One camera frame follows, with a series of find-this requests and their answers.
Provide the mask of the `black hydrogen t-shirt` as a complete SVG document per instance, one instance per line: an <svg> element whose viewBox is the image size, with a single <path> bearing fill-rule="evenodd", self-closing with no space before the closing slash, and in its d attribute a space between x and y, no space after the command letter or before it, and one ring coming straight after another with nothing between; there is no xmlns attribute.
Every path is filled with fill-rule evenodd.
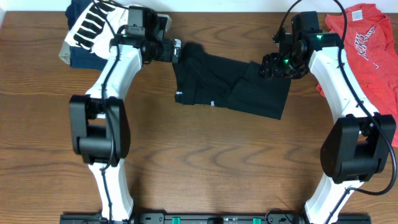
<svg viewBox="0 0 398 224"><path fill-rule="evenodd" d="M210 105L281 119L290 80L260 76L261 65L205 52L188 42L173 65L177 81L175 101L182 105Z"/></svg>

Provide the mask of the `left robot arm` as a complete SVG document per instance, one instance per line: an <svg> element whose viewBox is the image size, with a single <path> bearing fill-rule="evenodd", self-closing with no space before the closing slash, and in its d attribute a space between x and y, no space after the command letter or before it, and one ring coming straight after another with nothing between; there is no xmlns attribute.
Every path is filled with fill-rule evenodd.
<svg viewBox="0 0 398 224"><path fill-rule="evenodd" d="M80 223L128 223L134 207L125 171L131 133L124 100L146 62L177 63L179 39L154 39L118 34L111 39L110 58L96 83L69 101L74 153L93 174L102 202L97 218Z"/></svg>

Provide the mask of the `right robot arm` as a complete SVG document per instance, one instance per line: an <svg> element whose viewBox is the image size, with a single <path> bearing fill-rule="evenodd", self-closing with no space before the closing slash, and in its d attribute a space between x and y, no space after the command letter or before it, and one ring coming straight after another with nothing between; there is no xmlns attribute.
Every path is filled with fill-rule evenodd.
<svg viewBox="0 0 398 224"><path fill-rule="evenodd" d="M354 192L384 170L388 157L396 166L391 146L396 130L392 115L381 115L362 91L348 63L338 34L312 33L296 37L274 35L279 52L263 58L265 78L302 78L312 73L321 84L334 125L320 149L323 175L305 202L305 223L328 224Z"/></svg>

